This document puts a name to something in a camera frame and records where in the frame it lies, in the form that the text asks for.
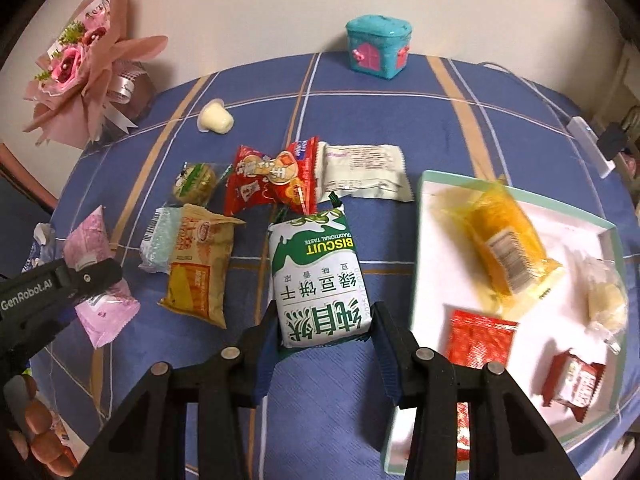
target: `teal lid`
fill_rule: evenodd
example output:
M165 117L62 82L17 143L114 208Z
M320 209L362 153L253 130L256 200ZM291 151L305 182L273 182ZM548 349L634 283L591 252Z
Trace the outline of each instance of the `teal lid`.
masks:
M397 18L380 16L379 14L365 14L353 18L347 23L347 31L372 34L382 38L400 38L410 34L413 30L411 23Z

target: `teal box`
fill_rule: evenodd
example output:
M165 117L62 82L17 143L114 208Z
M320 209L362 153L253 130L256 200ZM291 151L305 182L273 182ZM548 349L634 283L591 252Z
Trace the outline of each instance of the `teal box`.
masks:
M391 79L406 66L412 26L405 20L366 14L347 23L351 69Z

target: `pink flower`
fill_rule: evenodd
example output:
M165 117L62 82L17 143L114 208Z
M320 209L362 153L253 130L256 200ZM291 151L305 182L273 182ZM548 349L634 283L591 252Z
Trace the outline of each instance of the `pink flower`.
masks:
M94 41L103 37L111 25L109 14L104 8L95 15L87 16L82 24L84 25L84 28L86 28L86 33L82 38L82 43L86 46L90 46Z
M51 61L51 90L62 93L75 84L85 54L84 46L73 44Z

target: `table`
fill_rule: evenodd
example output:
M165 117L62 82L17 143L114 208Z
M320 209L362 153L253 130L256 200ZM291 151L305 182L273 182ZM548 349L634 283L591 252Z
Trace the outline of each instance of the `table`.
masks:
M579 114L561 94L540 90ZM197 113L213 98L223 99L236 121L225 136L196 128ZM618 174L599 179L558 118L516 78L438 57L409 56L406 69L391 81L352 72L339 52L223 70L164 92L129 137L85 152L52 221L63 240L103 205L115 257L142 308L113 344L97 352L76 321L33 359L34 374L62 417L90 443L153 363L201 362L260 319L271 295L270 206L239 214L247 226L236 229L228 271L228 330L157 306L167 277L139 270L137 247L185 161L229 163L240 144L275 155L292 140L311 136L331 144L398 144L414 189L424 170L504 174L515 187L617 224L631 304L621 412L570 452L578 471L587 471L640 413L640 396L634 395L640 384L640 228L634 208ZM222 211L220 194L214 202L213 209ZM398 322L407 323L415 204L354 198L344 204L370 300L385 301ZM240 415L252 478L386 478L380 449L390 413L370 342L296 354L276 368L261 407ZM195 417L190 410L190 478L197 475Z

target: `metal bolt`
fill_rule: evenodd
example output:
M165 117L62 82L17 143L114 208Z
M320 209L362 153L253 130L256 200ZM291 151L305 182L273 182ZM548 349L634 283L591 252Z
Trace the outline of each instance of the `metal bolt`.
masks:
M222 349L222 352L220 352L220 355L222 356L223 359L229 359L229 360L235 359L240 355L240 349L236 346L228 346Z
M151 373L153 375L164 375L169 371L169 365L160 361L151 367Z
M434 355L435 354L431 348L418 348L415 351L415 356L420 359L420 361L431 361Z
M504 371L504 365L498 361L491 361L486 367L493 375L501 375Z

